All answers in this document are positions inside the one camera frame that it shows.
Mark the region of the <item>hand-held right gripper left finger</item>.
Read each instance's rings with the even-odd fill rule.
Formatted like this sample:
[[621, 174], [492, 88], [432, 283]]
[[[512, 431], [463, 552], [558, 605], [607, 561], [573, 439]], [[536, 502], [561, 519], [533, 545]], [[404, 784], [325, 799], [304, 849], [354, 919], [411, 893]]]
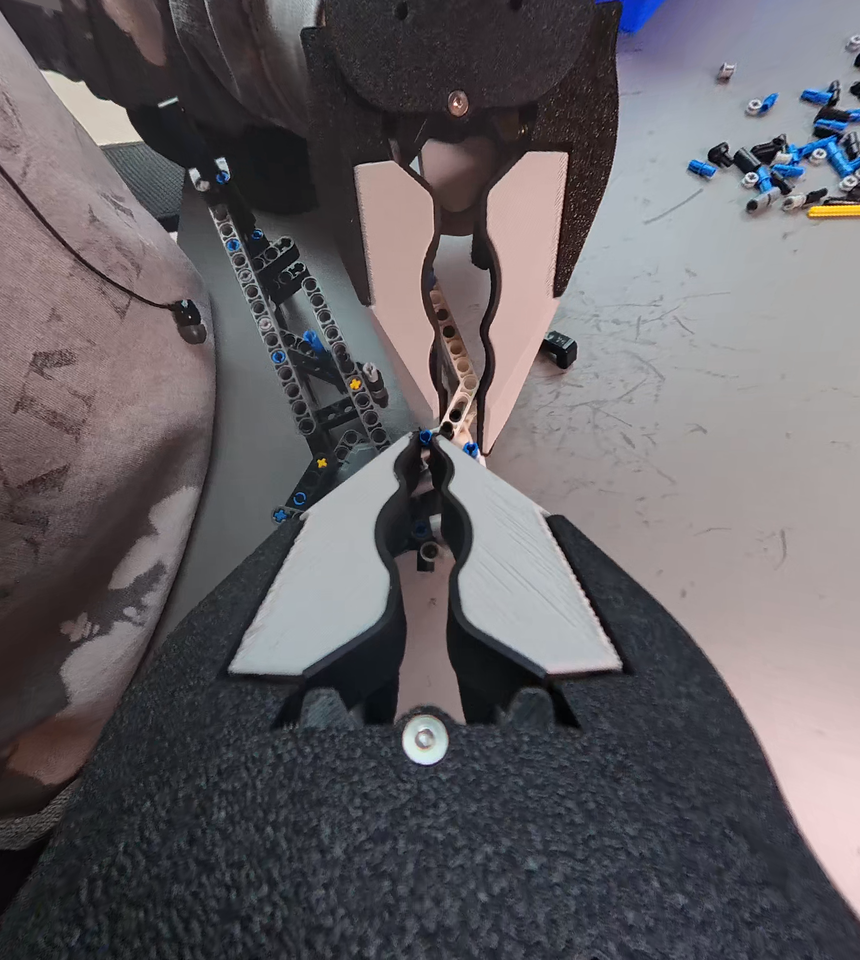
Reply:
[[303, 513], [230, 674], [312, 678], [376, 638], [401, 598], [388, 535], [409, 528], [420, 450], [400, 438]]

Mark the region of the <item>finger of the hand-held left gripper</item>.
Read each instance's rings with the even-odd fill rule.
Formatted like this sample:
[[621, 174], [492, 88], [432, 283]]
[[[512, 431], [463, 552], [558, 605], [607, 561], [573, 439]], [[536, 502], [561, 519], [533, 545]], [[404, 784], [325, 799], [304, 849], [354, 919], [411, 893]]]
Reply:
[[486, 239], [494, 256], [493, 309], [483, 399], [482, 449], [489, 454], [556, 314], [556, 255], [568, 153], [529, 150], [490, 187]]
[[354, 169], [364, 243], [370, 312], [419, 423], [435, 423], [439, 397], [431, 373], [436, 329], [429, 316], [424, 273], [436, 251], [434, 197], [412, 169], [393, 160]]

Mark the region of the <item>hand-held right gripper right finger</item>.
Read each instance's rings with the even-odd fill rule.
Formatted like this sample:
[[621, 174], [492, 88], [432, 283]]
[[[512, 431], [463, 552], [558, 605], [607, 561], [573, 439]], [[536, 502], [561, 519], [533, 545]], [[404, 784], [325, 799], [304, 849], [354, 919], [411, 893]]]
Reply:
[[622, 670], [546, 512], [447, 438], [435, 438], [430, 465], [455, 560], [457, 652], [494, 654], [535, 679]]

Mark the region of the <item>white bent brick beam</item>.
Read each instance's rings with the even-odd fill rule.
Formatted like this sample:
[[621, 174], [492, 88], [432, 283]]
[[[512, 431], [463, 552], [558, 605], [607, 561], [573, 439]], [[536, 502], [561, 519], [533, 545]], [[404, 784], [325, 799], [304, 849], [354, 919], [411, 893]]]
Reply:
[[438, 419], [434, 429], [461, 448], [471, 444], [474, 448], [470, 455], [486, 466], [485, 454], [477, 441], [480, 378], [436, 280], [429, 289], [429, 302], [436, 331], [430, 360], [438, 400]]

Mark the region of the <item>grey black toy truck chassis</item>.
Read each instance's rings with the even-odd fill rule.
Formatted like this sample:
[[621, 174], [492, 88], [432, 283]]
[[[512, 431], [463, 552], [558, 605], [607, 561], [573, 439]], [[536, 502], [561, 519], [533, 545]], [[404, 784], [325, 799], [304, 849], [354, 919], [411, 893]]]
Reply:
[[288, 500], [273, 513], [282, 524], [388, 449], [382, 414], [388, 388], [375, 364], [354, 358], [292, 237], [257, 226], [226, 158], [191, 168], [189, 178], [207, 203], [293, 425], [311, 453]]

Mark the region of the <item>black round cushion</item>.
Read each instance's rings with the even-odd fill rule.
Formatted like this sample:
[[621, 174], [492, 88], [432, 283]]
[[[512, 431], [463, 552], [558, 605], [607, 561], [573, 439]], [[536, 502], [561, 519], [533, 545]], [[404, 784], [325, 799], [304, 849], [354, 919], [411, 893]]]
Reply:
[[318, 206], [307, 141], [291, 131], [279, 126], [225, 131], [196, 119], [177, 100], [126, 112], [152, 149], [186, 170], [214, 176], [216, 159], [224, 158], [231, 181], [255, 210], [297, 215]]

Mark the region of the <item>blue plastic storage bin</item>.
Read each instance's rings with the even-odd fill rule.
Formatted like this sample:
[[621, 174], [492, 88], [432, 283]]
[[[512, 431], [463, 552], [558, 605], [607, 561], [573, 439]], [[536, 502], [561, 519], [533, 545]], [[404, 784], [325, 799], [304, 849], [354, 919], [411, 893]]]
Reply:
[[655, 13], [667, 3], [663, 0], [626, 0], [619, 2], [622, 5], [619, 29], [627, 35], [639, 33]]

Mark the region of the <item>person's grey printed sweatshirt torso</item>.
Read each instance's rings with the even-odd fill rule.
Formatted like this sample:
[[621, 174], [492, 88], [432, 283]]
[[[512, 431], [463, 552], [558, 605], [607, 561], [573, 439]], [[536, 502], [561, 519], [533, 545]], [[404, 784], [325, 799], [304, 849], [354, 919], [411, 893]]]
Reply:
[[191, 261], [0, 4], [0, 851], [54, 829], [166, 605], [207, 474]]

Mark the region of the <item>pile of small toy connectors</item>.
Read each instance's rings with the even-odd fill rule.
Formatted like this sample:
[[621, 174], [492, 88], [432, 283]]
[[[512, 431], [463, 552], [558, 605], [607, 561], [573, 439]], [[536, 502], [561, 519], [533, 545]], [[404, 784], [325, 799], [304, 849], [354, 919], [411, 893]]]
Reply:
[[[854, 55], [860, 73], [860, 35], [844, 50]], [[849, 85], [838, 78], [809, 87], [798, 102], [814, 110], [808, 137], [793, 142], [779, 134], [755, 145], [732, 148], [726, 141], [708, 149], [704, 158], [686, 166], [690, 177], [710, 182], [717, 174], [735, 172], [748, 191], [748, 216], [767, 210], [803, 212], [821, 204], [860, 204], [860, 76]]]

